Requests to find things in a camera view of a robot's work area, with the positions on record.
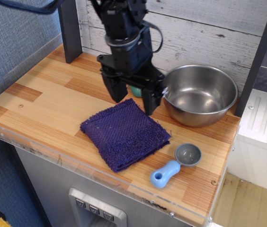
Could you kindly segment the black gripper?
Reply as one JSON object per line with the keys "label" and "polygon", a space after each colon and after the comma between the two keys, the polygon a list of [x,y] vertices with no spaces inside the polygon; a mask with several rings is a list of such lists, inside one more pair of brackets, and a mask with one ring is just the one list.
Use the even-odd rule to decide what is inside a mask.
{"label": "black gripper", "polygon": [[104,84],[112,97],[119,103],[128,94],[126,84],[142,89],[145,113],[150,116],[160,106],[162,90],[148,85],[159,84],[164,75],[152,64],[152,56],[160,51],[152,49],[150,29],[161,30],[156,26],[141,26],[132,36],[126,39],[113,39],[106,35],[105,41],[110,46],[110,55],[99,55],[101,75]]}

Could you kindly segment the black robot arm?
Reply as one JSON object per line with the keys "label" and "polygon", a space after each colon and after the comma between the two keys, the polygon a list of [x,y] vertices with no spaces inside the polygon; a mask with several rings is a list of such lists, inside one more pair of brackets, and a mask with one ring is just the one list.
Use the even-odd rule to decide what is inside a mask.
{"label": "black robot arm", "polygon": [[165,76],[152,64],[155,50],[150,29],[160,29],[144,20],[148,13],[144,0],[93,0],[105,27],[105,41],[111,54],[99,55],[101,75],[112,99],[119,103],[128,94],[127,85],[141,90],[145,113],[160,106]]}

